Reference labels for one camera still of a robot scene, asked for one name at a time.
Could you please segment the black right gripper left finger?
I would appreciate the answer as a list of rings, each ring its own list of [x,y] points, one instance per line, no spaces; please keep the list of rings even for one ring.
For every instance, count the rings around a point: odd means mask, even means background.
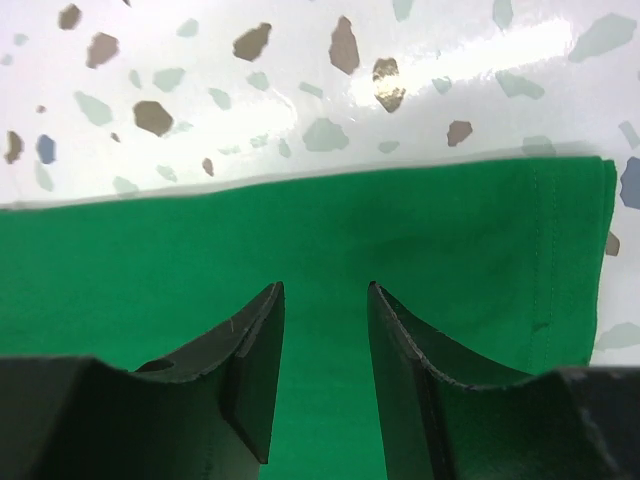
[[[1,361],[5,479],[255,479],[269,457],[282,283],[134,371],[91,356]]]

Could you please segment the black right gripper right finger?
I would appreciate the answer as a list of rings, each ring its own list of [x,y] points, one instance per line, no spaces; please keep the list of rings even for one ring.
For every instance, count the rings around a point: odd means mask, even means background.
[[[368,335],[391,479],[635,479],[639,371],[528,375],[463,346],[377,283]]]

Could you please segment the green t shirt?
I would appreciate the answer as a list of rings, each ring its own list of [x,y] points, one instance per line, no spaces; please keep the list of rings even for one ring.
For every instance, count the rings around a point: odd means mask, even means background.
[[[590,361],[613,162],[522,158],[1,215],[1,350],[133,368],[284,284],[264,479],[386,475],[366,326],[377,282],[527,373]]]

